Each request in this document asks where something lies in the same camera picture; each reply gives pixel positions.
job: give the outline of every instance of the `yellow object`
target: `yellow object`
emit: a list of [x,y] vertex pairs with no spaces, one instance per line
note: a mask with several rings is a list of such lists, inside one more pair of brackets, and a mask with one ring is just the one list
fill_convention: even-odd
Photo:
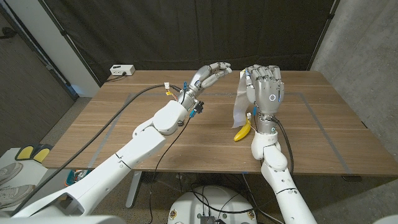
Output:
[[39,163],[42,163],[44,158],[49,154],[50,149],[48,148],[44,148],[42,150],[40,150],[40,152],[38,152],[33,159]]
[[33,152],[33,146],[26,146],[18,154],[17,159],[30,159],[30,155],[32,154],[32,152]]
[[246,118],[246,124],[241,128],[241,130],[235,135],[234,141],[239,141],[243,137],[249,134],[251,129],[251,122]]

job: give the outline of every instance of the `sneaker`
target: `sneaker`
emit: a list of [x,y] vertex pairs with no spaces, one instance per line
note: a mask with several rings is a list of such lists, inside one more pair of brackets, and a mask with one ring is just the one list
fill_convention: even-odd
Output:
[[35,186],[31,184],[0,189],[0,209],[12,207],[21,203],[33,189],[35,189]]
[[22,170],[22,164],[15,162],[0,169],[0,185],[15,177]]

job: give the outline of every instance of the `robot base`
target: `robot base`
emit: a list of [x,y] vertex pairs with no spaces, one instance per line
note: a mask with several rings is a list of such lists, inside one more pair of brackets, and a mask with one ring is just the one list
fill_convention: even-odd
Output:
[[[194,189],[194,191],[203,194],[205,196],[203,201],[207,203],[206,201],[207,198],[208,204],[211,207],[216,208],[218,210],[234,212],[234,211],[243,211],[253,208],[252,205],[242,195],[226,187],[207,185],[205,186],[205,188],[203,188],[203,186],[197,187]],[[210,209],[210,217],[209,217],[209,208],[205,205],[203,211],[203,204],[196,198],[196,196],[192,192],[187,192],[183,194],[179,199],[177,199],[177,201],[174,202],[174,204],[170,209],[167,223],[200,224],[201,220],[203,219],[205,219],[206,222],[202,223],[209,223],[209,224],[216,223],[215,221],[217,221],[218,219],[222,220],[226,224],[257,223],[254,212],[228,214],[223,212],[220,213],[213,209]]]

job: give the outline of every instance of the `table leg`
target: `table leg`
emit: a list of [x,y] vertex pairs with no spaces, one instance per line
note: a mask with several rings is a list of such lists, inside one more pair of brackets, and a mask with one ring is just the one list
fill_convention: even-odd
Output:
[[134,201],[138,193],[141,174],[142,171],[134,171],[134,175],[131,180],[129,195],[127,196],[126,208],[132,208],[132,206],[134,205]]

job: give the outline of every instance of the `power strip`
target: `power strip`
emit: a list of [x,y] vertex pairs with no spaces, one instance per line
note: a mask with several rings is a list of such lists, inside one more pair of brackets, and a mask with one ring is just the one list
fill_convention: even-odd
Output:
[[132,75],[136,68],[134,68],[134,65],[112,65],[109,70],[114,76],[122,75],[123,72],[126,72],[126,75]]

